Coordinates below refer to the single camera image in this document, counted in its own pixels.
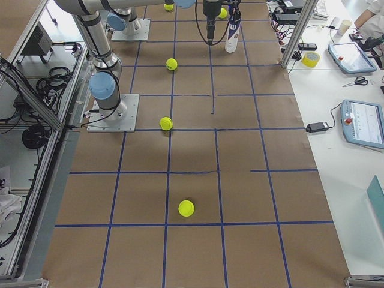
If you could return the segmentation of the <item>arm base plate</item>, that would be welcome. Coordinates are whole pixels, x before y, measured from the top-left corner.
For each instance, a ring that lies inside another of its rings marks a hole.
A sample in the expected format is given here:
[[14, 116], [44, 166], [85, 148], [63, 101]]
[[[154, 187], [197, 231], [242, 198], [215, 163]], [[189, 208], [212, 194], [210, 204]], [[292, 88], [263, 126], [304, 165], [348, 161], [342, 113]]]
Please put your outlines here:
[[150, 19], [136, 18], [134, 21], [122, 21], [122, 30], [114, 29], [112, 41], [134, 42], [147, 41], [149, 37]]
[[90, 133], [134, 132], [139, 99], [139, 94], [121, 94], [120, 105], [108, 118], [107, 116], [112, 111], [107, 113], [104, 110], [99, 110], [99, 106], [94, 100], [92, 108], [99, 111], [91, 114], [89, 119], [91, 123], [87, 125], [87, 131]]

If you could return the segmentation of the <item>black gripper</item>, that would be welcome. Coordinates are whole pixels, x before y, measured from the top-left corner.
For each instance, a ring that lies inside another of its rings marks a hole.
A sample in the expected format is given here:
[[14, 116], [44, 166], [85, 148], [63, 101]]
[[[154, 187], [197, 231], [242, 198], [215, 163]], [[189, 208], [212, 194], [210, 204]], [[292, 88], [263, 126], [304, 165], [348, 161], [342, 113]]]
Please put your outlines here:
[[214, 40], [216, 18], [221, 13], [222, 1], [203, 0], [203, 14], [206, 16], [207, 43], [212, 44]]
[[241, 0], [227, 0], [226, 5], [228, 6], [228, 13], [230, 18], [240, 18], [241, 12], [239, 9], [239, 5]]

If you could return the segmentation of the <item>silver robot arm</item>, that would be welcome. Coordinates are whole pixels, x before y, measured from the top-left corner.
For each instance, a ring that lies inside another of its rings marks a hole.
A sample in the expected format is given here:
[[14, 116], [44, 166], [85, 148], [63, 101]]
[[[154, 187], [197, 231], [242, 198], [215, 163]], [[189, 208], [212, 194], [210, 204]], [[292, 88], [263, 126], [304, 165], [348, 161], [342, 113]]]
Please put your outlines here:
[[119, 77], [122, 71], [121, 60], [112, 52], [111, 46], [101, 23], [99, 11], [115, 11], [125, 8], [134, 12], [136, 7], [148, 5], [160, 5], [165, 1], [56, 1], [63, 11], [71, 14], [82, 35], [87, 47], [91, 51], [93, 63], [98, 73], [97, 76], [105, 76], [114, 86], [107, 90], [107, 97], [99, 96], [91, 92], [95, 98], [101, 120], [112, 121], [123, 115], [123, 106], [119, 91]]
[[[170, 10], [176, 5], [180, 8], [190, 8], [196, 1], [165, 1], [164, 7]], [[208, 21], [214, 21], [221, 13], [222, 5], [237, 9], [240, 1], [203, 1], [203, 14]], [[141, 20], [137, 18], [134, 7], [110, 9], [107, 24], [114, 30], [127, 36], [134, 36], [142, 29]]]

